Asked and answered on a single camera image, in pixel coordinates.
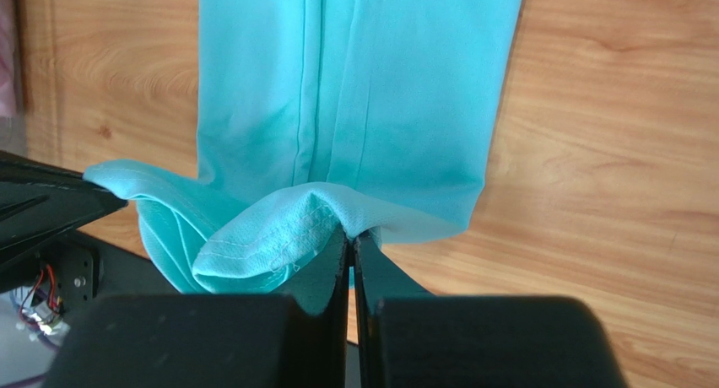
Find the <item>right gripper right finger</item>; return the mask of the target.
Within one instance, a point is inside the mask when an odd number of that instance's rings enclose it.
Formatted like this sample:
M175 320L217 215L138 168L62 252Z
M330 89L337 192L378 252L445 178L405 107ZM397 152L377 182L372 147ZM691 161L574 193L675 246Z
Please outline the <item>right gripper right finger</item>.
M354 242L365 387L624 387L606 331L578 299L436 295L369 234Z

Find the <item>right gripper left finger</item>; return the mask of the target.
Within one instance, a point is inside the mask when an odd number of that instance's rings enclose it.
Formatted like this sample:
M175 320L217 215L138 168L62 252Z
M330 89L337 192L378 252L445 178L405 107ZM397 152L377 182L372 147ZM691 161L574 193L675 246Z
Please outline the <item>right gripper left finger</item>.
M342 387L348 241L337 229L266 294L179 294L148 260L100 253L97 298L46 387Z

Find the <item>mint green t-shirt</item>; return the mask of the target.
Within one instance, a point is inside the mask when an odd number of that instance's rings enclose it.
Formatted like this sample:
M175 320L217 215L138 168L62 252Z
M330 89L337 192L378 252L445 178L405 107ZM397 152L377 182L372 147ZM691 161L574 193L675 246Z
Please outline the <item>mint green t-shirt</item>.
M464 232L485 185L522 0L198 0L196 178L84 178L135 203L184 294L263 294L342 228Z

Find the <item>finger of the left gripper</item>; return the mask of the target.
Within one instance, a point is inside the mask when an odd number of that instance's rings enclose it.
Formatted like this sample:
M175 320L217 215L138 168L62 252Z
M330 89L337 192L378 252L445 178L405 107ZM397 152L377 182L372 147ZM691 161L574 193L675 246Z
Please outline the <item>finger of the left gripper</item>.
M1 269L70 230L127 206L79 172L1 152Z

